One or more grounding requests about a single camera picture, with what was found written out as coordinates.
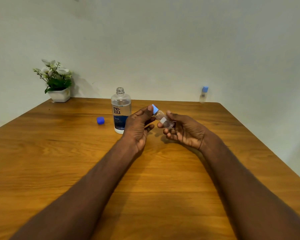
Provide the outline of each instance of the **small clear bottle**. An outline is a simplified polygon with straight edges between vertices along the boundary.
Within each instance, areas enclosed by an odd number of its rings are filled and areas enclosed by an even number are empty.
[[[116,94],[111,97],[114,131],[124,133],[127,118],[131,115],[131,97],[124,93],[123,88],[117,88]]]
[[[165,128],[168,130],[174,126],[174,122],[170,120],[170,118],[164,114],[161,110],[159,110],[156,106],[153,106],[153,115],[154,117],[159,120]]]
[[[201,94],[200,94],[200,98],[199,98],[199,102],[204,104],[204,102],[206,101],[207,98],[207,94],[208,94],[208,86],[204,86],[202,88]]]

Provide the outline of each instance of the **blue bottle cap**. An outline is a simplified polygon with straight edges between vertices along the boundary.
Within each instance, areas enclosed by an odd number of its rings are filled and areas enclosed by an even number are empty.
[[[208,92],[208,86],[204,86],[203,88],[202,88],[202,92]]]
[[[96,122],[98,125],[103,125],[105,123],[105,118],[104,117],[97,117]]]
[[[157,113],[159,111],[159,109],[154,105],[152,105],[152,107],[153,107],[153,115],[154,115],[155,113]]]

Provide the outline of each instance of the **hand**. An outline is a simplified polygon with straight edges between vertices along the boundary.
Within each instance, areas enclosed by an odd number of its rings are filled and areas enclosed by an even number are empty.
[[[187,115],[179,115],[167,111],[167,116],[176,121],[175,128],[170,130],[164,129],[163,133],[167,138],[174,141],[179,141],[187,146],[201,150],[204,144],[204,136],[208,129]],[[159,128],[163,128],[162,123],[158,123]]]
[[[144,148],[148,132],[155,127],[151,124],[145,128],[146,125],[156,120],[155,117],[152,117],[152,112],[153,107],[149,105],[130,115],[126,120],[122,138],[131,140],[138,152]]]

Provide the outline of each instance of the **left hand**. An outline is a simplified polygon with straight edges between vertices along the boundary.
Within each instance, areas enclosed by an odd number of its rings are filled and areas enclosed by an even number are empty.
[[[153,124],[145,127],[156,120],[155,117],[152,117],[152,112],[153,107],[149,105],[130,115],[126,120],[122,138],[128,141],[131,140],[138,152],[144,148],[148,132],[155,127]]]

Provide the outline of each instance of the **blue label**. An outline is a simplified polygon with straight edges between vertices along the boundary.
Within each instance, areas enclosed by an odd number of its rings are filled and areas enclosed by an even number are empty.
[[[114,127],[118,130],[124,130],[124,126],[126,125],[126,120],[128,116],[113,116],[114,119]]]

